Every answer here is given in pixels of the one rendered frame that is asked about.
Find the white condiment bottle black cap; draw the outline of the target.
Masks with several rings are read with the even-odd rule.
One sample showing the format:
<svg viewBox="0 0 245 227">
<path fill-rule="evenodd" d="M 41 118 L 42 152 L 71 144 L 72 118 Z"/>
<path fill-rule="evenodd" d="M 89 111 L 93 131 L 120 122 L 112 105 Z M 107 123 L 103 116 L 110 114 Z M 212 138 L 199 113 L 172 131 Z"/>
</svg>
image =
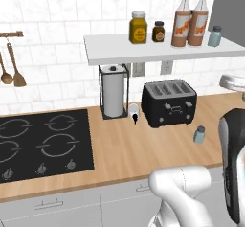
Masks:
<svg viewBox="0 0 245 227">
<path fill-rule="evenodd" d="M 130 104 L 128 107 L 128 114 L 134 123 L 137 123 L 140 118 L 140 107 L 136 103 Z"/>
</svg>

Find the blue-grey shaker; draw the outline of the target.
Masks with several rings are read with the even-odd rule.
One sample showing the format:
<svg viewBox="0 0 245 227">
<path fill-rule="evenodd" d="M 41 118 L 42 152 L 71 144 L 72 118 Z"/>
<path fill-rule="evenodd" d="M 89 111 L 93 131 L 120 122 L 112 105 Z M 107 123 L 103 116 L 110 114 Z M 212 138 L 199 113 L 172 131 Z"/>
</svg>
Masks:
<svg viewBox="0 0 245 227">
<path fill-rule="evenodd" d="M 195 130 L 194 136 L 193 136 L 193 142 L 194 143 L 202 143 L 205 138 L 205 128 L 200 125 Z"/>
<path fill-rule="evenodd" d="M 211 47 L 217 47 L 221 41 L 221 27 L 214 26 L 209 37 L 208 45 Z"/>
</svg>

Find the tall brown bottle orange label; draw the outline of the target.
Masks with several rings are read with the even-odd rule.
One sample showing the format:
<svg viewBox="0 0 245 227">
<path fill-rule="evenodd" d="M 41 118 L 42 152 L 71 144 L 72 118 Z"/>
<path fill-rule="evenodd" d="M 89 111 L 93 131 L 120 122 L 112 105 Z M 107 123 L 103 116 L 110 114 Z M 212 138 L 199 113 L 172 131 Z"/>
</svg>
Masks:
<svg viewBox="0 0 245 227">
<path fill-rule="evenodd" d="M 200 46 L 203 41 L 208 21 L 207 0 L 199 0 L 192 11 L 189 24 L 188 44 L 189 46 Z"/>
<path fill-rule="evenodd" d="M 181 0 L 178 9 L 175 12 L 172 31 L 171 45 L 173 47 L 185 47 L 189 32 L 191 12 L 189 0 Z"/>
</svg>

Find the grey cabinet door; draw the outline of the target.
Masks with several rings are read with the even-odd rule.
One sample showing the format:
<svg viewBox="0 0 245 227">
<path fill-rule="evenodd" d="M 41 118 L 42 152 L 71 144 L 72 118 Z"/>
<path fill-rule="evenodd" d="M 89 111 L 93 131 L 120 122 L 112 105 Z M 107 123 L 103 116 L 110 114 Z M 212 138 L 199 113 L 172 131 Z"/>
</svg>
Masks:
<svg viewBox="0 0 245 227">
<path fill-rule="evenodd" d="M 209 30 L 220 26 L 222 36 L 245 47 L 245 0 L 214 0 Z"/>
</svg>

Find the white paper towel roll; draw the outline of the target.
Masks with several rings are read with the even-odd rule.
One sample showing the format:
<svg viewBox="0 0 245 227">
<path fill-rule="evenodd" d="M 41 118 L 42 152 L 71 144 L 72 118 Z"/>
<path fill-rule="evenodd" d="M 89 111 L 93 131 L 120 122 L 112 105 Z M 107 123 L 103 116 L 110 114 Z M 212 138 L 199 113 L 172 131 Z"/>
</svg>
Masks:
<svg viewBox="0 0 245 227">
<path fill-rule="evenodd" d="M 104 114 L 119 117 L 123 114 L 124 73 L 119 65 L 106 65 L 103 72 Z"/>
</svg>

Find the black paper towel holder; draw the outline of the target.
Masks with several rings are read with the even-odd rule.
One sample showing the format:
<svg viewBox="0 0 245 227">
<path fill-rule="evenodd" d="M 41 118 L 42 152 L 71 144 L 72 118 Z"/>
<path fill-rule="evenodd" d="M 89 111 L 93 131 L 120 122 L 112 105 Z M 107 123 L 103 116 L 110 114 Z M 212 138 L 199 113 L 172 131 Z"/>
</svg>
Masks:
<svg viewBox="0 0 245 227">
<path fill-rule="evenodd" d="M 119 117 L 108 117 L 104 114 L 104 103 L 103 103 L 103 72 L 102 67 L 99 66 L 99 87 L 100 87 L 100 110 L 101 115 L 105 120 L 111 120 L 111 119 L 119 119 L 119 118 L 126 118 L 128 115 L 128 90 L 129 90 L 129 71 L 125 64 L 119 65 L 123 67 L 123 73 L 124 73 L 124 94 L 123 94 L 123 113 Z"/>
</svg>

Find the black four-slot toaster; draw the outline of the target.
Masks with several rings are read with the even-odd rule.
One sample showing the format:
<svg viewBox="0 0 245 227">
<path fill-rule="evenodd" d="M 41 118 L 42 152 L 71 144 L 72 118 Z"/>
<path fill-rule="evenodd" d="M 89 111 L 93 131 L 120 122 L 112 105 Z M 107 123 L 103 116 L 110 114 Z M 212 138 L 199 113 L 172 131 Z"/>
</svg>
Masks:
<svg viewBox="0 0 245 227">
<path fill-rule="evenodd" d="M 183 80 L 147 82 L 143 88 L 142 111 L 153 128 L 190 124 L 196 103 L 197 93 Z"/>
</svg>

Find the yellow jar silver lid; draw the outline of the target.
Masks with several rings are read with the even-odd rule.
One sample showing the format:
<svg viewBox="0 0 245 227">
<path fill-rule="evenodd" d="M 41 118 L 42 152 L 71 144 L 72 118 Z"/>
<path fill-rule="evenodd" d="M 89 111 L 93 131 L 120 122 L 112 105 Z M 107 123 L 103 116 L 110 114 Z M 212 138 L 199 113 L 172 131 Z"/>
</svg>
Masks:
<svg viewBox="0 0 245 227">
<path fill-rule="evenodd" d="M 129 23 L 129 40 L 133 44 L 146 43 L 147 23 L 144 11 L 132 12 L 132 19 Z"/>
</svg>

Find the small brown jar black lid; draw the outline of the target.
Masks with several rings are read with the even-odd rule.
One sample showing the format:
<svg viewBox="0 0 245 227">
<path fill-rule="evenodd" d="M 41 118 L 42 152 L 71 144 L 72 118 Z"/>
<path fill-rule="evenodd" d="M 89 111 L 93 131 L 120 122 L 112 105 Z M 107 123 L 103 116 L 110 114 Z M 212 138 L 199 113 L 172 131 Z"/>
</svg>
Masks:
<svg viewBox="0 0 245 227">
<path fill-rule="evenodd" d="M 165 39 L 165 29 L 163 21 L 156 21 L 152 30 L 152 40 L 154 42 L 163 42 Z"/>
</svg>

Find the black hob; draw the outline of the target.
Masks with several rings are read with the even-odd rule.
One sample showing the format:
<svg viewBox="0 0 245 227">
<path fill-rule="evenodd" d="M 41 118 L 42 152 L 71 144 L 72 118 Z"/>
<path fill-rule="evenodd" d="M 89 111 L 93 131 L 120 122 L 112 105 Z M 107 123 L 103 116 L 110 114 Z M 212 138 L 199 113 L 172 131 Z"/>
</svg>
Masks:
<svg viewBox="0 0 245 227">
<path fill-rule="evenodd" d="M 66 168 L 73 160 L 76 167 Z M 37 174 L 44 164 L 44 174 Z M 92 170 L 93 150 L 85 109 L 0 118 L 0 184 Z M 13 175 L 2 174 L 11 169 Z"/>
</svg>

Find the grey drawer front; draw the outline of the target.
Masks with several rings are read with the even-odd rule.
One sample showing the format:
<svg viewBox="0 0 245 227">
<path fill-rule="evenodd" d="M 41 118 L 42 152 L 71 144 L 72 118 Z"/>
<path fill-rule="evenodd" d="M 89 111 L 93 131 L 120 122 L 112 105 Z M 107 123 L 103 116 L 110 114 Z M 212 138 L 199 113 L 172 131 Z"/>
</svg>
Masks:
<svg viewBox="0 0 245 227">
<path fill-rule="evenodd" d="M 44 210 L 34 207 L 63 201 Z M 0 227 L 102 227 L 100 190 L 87 189 L 0 203 Z"/>
<path fill-rule="evenodd" d="M 103 227 L 148 227 L 160 209 L 161 199 L 151 190 L 136 192 L 148 180 L 130 181 L 100 188 Z"/>
</svg>

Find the wooden spatula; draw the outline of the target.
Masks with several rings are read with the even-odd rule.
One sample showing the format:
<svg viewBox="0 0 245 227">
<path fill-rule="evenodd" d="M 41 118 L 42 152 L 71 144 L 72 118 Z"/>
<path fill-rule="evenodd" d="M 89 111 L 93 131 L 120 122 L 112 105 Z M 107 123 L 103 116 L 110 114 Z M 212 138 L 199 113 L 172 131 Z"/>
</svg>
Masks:
<svg viewBox="0 0 245 227">
<path fill-rule="evenodd" d="M 14 75 L 13 75 L 13 84 L 15 87 L 24 87 L 27 85 L 24 77 L 19 73 L 16 63 L 15 63 L 15 57 L 13 53 L 13 48 L 10 43 L 7 44 L 7 48 L 11 57 L 11 62 L 14 68 Z"/>
</svg>

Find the silver round appliance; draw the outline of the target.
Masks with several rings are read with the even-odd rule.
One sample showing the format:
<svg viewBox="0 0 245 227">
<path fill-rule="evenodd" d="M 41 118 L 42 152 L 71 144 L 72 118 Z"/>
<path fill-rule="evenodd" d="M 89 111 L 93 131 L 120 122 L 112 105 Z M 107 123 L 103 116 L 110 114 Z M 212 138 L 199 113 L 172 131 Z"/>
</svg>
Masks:
<svg viewBox="0 0 245 227">
<path fill-rule="evenodd" d="M 233 90 L 241 93 L 241 98 L 245 102 L 245 78 L 222 75 L 219 85 L 228 90 Z"/>
</svg>

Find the wooden spoon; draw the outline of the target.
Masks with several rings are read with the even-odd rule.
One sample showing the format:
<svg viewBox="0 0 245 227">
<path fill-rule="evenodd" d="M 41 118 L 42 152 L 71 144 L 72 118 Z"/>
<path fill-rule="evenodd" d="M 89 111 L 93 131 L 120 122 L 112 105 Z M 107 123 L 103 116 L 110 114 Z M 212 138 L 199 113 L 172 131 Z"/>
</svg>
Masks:
<svg viewBox="0 0 245 227">
<path fill-rule="evenodd" d="M 13 78 L 5 70 L 1 53 L 0 53 L 0 65 L 1 65 L 2 71 L 3 71 L 3 74 L 1 76 L 1 81 L 3 81 L 5 84 L 12 84 Z"/>
</svg>

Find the white wall outlet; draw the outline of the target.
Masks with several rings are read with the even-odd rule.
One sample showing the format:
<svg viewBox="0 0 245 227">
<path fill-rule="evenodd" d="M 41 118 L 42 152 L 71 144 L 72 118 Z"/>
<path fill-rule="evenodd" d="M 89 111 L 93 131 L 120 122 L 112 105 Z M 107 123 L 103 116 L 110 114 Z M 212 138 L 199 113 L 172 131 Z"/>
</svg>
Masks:
<svg viewBox="0 0 245 227">
<path fill-rule="evenodd" d="M 172 73 L 172 60 L 165 60 L 161 63 L 161 74 L 162 75 L 170 75 Z"/>
<path fill-rule="evenodd" d="M 145 75 L 145 63 L 137 62 L 133 64 L 132 76 L 133 77 L 143 77 Z"/>
</svg>

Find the white wall shelf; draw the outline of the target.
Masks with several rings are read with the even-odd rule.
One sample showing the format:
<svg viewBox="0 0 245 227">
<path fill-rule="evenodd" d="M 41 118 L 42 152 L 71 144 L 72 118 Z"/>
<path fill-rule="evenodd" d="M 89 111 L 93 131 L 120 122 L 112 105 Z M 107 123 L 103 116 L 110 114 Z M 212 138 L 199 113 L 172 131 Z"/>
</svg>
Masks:
<svg viewBox="0 0 245 227">
<path fill-rule="evenodd" d="M 86 35 L 84 45 L 90 66 L 245 56 L 245 47 L 226 38 L 221 39 L 218 47 L 210 47 L 209 36 L 210 33 L 205 32 L 202 45 L 199 47 L 172 47 L 171 33 L 166 33 L 163 42 L 153 42 L 149 34 L 145 44 L 132 44 L 127 34 Z"/>
</svg>

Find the wooden utensil rail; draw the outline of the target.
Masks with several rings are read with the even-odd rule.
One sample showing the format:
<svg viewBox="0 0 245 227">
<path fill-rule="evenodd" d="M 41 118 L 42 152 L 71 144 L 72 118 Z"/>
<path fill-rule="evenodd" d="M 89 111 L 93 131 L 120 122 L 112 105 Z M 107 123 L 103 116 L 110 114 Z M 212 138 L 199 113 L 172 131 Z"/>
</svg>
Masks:
<svg viewBox="0 0 245 227">
<path fill-rule="evenodd" d="M 0 37 L 23 37 L 22 31 L 10 32 L 10 33 L 0 33 Z"/>
</svg>

